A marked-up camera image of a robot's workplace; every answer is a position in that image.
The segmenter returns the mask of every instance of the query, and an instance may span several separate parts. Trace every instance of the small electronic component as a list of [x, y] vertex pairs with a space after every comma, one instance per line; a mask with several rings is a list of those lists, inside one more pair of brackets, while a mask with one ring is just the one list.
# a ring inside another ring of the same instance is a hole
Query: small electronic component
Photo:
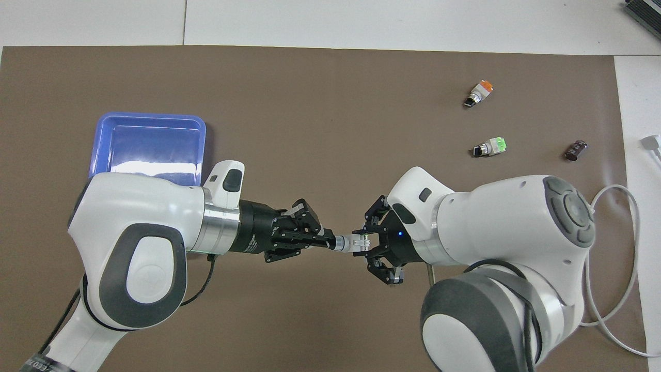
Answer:
[[487, 80], [481, 80], [480, 83], [473, 88], [471, 94], [468, 95], [468, 98], [466, 98], [463, 105], [473, 107], [484, 100], [493, 90], [494, 87], [491, 83]]
[[571, 160], [572, 162], [575, 162], [576, 159], [578, 159], [579, 155], [586, 148], [588, 148], [588, 144], [585, 141], [578, 140], [578, 141], [574, 142], [574, 144], [569, 147], [567, 152], [564, 153], [564, 156], [568, 160]]
[[500, 154], [504, 152], [507, 148], [505, 139], [503, 137], [491, 138], [488, 141], [485, 141], [482, 144], [479, 144], [473, 148], [473, 157], [479, 158], [481, 156], [491, 156]]

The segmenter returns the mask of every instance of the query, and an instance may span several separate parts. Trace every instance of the brown mat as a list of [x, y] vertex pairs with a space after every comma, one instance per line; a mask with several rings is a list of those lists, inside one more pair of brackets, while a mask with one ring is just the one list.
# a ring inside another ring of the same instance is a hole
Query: brown mat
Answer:
[[[243, 199], [306, 198], [336, 234], [419, 165], [458, 191], [527, 174], [592, 198], [625, 184], [613, 58], [214, 46], [10, 47], [0, 68], [0, 369], [17, 370], [57, 322], [83, 268], [66, 222], [108, 111], [192, 114], [208, 127], [206, 171], [246, 165]], [[480, 80], [494, 93], [462, 102]], [[473, 159], [491, 137], [505, 154]], [[590, 148], [570, 163], [562, 154]], [[598, 208], [594, 283], [611, 308], [631, 267], [625, 198]], [[190, 260], [189, 293], [206, 277]], [[210, 287], [164, 324], [127, 335], [102, 371], [433, 371], [420, 339], [425, 266], [397, 288], [361, 259], [315, 248], [265, 264], [228, 254]], [[438, 267], [440, 278], [461, 268]], [[643, 348], [638, 291], [611, 321]], [[539, 371], [647, 371], [647, 361], [579, 329]]]

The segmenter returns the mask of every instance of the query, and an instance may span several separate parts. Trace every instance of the plastic tray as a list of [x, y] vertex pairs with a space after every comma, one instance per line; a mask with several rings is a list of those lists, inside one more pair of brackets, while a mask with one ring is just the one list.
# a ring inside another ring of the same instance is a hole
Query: plastic tray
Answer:
[[205, 137], [197, 116], [107, 113], [98, 120], [89, 176], [135, 173], [199, 186]]

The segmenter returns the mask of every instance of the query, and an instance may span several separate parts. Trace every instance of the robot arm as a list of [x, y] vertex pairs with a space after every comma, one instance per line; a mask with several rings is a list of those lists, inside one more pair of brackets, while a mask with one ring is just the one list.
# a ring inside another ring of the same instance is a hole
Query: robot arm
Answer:
[[69, 234], [83, 259], [81, 299], [44, 353], [21, 371], [96, 371], [128, 332], [159, 324], [180, 306], [186, 253], [257, 254], [273, 262], [309, 246], [335, 248], [303, 199], [290, 210], [240, 200], [244, 165], [216, 164], [203, 187], [100, 173], [81, 193]]
[[442, 371], [532, 371], [577, 328], [595, 227], [566, 181], [534, 175], [457, 193], [414, 167], [366, 220], [355, 233], [377, 233], [379, 245], [354, 255], [384, 283], [401, 283], [410, 262], [471, 265], [422, 307], [422, 339]]

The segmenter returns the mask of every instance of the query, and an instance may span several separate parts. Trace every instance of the white plastic part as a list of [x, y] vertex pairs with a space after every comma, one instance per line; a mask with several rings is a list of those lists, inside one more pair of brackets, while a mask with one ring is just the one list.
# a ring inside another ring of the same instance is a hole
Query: white plastic part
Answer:
[[[239, 182], [238, 191], [228, 191], [224, 188], [225, 180], [230, 171], [236, 169], [241, 172], [241, 180]], [[243, 187], [243, 173], [245, 171], [245, 165], [236, 160], [223, 160], [222, 162], [217, 163], [212, 169], [209, 177], [204, 183], [204, 187], [211, 191], [212, 200], [214, 205], [223, 208], [233, 210], [239, 207], [239, 199], [241, 198], [241, 188]]]
[[[423, 197], [425, 189], [431, 193]], [[452, 192], [421, 167], [413, 167], [395, 184], [387, 201], [395, 213], [396, 204], [401, 204], [415, 217], [414, 223], [404, 223], [404, 226], [413, 240], [422, 241], [432, 238], [432, 211], [440, 199]], [[406, 220], [399, 213], [397, 215], [400, 220]]]
[[335, 242], [335, 248], [333, 250], [345, 253], [367, 251], [371, 244], [367, 236], [359, 234], [336, 235]]
[[464, 323], [445, 315], [431, 315], [422, 326], [422, 342], [443, 372], [495, 372], [489, 356]]
[[101, 326], [79, 302], [46, 356], [77, 372], [95, 372], [126, 333]]
[[137, 302], [151, 304], [167, 295], [175, 272], [169, 240], [146, 236], [138, 243], [126, 277], [126, 290]]
[[448, 195], [438, 209], [438, 238], [460, 263], [496, 258], [534, 269], [571, 306], [582, 302], [581, 277], [589, 248], [570, 242], [551, 218], [545, 177], [511, 178]]
[[128, 226], [148, 223], [174, 228], [181, 233], [188, 250], [197, 240], [203, 215], [201, 187], [125, 173], [94, 176], [69, 226], [85, 266], [87, 298], [94, 315], [111, 327], [131, 329], [111, 319], [99, 298], [103, 269]]
[[500, 146], [498, 145], [498, 139], [499, 138], [500, 137], [489, 138], [489, 141], [486, 141], [487, 145], [490, 148], [487, 156], [493, 156], [493, 155], [496, 155], [496, 154], [500, 154], [501, 152], [505, 152], [506, 148], [503, 148], [501, 150]]

